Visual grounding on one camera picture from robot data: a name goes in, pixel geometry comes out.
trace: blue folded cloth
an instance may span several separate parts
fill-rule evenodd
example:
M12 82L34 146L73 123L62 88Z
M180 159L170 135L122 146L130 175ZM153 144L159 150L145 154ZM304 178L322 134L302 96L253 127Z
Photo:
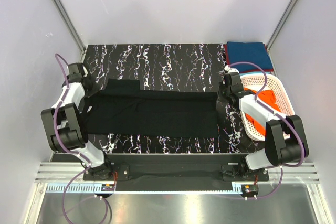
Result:
M228 42L225 45L226 62L233 64L240 61L248 61L260 66L264 71L273 71L272 62L262 42ZM259 71L251 65L236 65L240 73Z

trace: marble-patterned table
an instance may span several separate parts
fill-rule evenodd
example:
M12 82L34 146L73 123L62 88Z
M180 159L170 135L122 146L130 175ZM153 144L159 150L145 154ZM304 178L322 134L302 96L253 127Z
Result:
M218 91L226 65L224 44L89 45L84 62L103 89L109 78L140 80L144 90ZM264 148L245 133L239 111L217 101L219 138L90 135L110 153L251 153Z

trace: white laundry basket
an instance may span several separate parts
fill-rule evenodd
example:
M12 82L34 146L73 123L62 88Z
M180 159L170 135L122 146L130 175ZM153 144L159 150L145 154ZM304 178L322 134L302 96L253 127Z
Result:
M276 104L279 106L282 113L286 115L294 115L294 109L289 101L288 95L285 91L282 82L275 76L271 74L267 75L267 84L264 90L273 90L276 96ZM244 88L253 89L258 91L264 85L265 77L262 73L252 73L241 76L242 84ZM241 118L243 119L244 128L246 134L255 141L265 141L265 137L261 135L257 129L250 123L245 116L245 113L240 111Z

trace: orange cloth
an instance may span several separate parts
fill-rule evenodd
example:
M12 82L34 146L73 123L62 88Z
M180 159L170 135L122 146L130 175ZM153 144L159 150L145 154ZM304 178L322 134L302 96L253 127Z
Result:
M264 103L270 105L273 109L281 112L279 106L275 104L277 99L275 97L275 94L274 94L273 90L264 90L258 95L258 97ZM256 120L254 120L254 118L252 118L250 115L245 113L245 116L246 116L246 119L250 123L252 123L253 126L257 129L257 131L259 131L263 136L265 136L265 134L266 134L265 128L260 123L258 123Z

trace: white wall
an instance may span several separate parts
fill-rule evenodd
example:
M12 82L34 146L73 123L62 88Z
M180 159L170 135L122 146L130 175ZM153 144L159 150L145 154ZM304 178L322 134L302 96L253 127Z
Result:
M290 0L62 0L85 44L267 42Z
M40 118L61 93L54 59L80 52L51 0L0 0L0 219L18 224L51 150Z
M299 0L271 48L336 220L336 1Z

